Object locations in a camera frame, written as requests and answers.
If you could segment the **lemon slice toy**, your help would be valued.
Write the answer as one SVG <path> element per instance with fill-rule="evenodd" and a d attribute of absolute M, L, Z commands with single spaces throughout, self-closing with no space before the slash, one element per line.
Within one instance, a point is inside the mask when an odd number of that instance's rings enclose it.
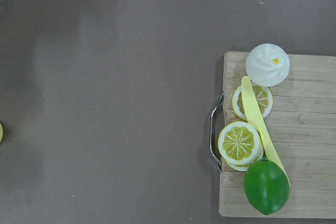
<path fill-rule="evenodd" d="M 255 83 L 252 83 L 252 86 L 262 117 L 265 118 L 270 113 L 273 105 L 273 97 L 271 91 L 269 90 L 268 87 L 262 87 L 256 85 Z M 235 114 L 240 119 L 247 121 L 242 101 L 241 88 L 242 86 L 239 86 L 232 96 L 232 107 Z"/>
<path fill-rule="evenodd" d="M 229 167 L 245 172 L 264 154 L 264 148 L 256 129 L 242 121 L 225 126 L 218 137 L 218 149 Z"/>

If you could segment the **white steamed bun toy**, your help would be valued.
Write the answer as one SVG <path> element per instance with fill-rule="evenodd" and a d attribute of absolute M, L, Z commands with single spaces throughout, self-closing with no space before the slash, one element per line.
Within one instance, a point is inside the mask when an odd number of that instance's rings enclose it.
<path fill-rule="evenodd" d="M 259 86 L 272 87 L 286 79 L 290 60 L 281 47 L 261 44 L 248 54 L 245 66 L 252 82 Z"/>

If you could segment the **upper lemon slice toy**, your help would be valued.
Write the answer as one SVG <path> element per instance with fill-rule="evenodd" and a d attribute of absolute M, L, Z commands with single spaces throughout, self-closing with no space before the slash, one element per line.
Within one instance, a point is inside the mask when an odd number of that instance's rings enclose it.
<path fill-rule="evenodd" d="M 273 105 L 273 97 L 271 91 L 269 90 L 268 87 L 262 87 L 256 85 L 255 83 L 252 83 L 252 86 L 262 117 L 265 118 L 270 113 Z M 235 114 L 240 119 L 247 121 L 242 101 L 241 88 L 242 86 L 239 86 L 232 96 L 232 107 Z"/>

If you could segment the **green lime toy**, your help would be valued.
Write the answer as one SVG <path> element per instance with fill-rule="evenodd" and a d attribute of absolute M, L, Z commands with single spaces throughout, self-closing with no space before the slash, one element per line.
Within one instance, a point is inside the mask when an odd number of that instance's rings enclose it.
<path fill-rule="evenodd" d="M 249 167 L 244 178 L 244 190 L 249 203 L 263 215 L 278 212 L 290 195 L 287 176 L 267 158 Z"/>

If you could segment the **lower lemon slice toy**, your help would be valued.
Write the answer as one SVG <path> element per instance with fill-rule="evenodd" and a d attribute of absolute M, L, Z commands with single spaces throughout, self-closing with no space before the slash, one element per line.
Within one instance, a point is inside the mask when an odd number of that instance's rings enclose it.
<path fill-rule="evenodd" d="M 242 121 L 225 126 L 218 137 L 218 149 L 229 167 L 245 172 L 264 154 L 264 148 L 256 129 Z"/>

